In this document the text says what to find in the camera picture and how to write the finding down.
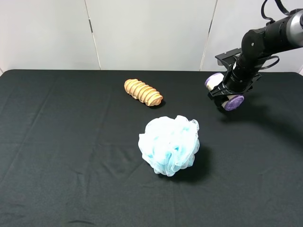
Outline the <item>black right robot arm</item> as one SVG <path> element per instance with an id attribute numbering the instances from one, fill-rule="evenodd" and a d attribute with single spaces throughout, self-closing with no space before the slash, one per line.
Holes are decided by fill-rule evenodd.
<path id="1" fill-rule="evenodd" d="M 249 30 L 241 47 L 219 54 L 216 59 L 227 71 L 223 78 L 209 88 L 208 97 L 216 107 L 230 111 L 244 100 L 243 94 L 261 78 L 259 71 L 266 69 L 270 59 L 279 61 L 277 53 L 303 46 L 303 10 L 295 9 L 281 20 L 268 22 L 265 27 Z"/>

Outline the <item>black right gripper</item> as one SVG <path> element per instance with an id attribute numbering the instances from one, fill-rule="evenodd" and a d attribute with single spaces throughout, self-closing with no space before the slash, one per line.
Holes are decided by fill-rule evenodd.
<path id="1" fill-rule="evenodd" d="M 224 75 L 223 85 L 235 94 L 244 94 L 252 89 L 252 85 L 261 78 L 255 68 L 255 61 L 239 56 L 236 62 L 229 67 Z M 215 98 L 214 104 L 219 111 L 225 111 L 224 103 L 227 98 Z"/>

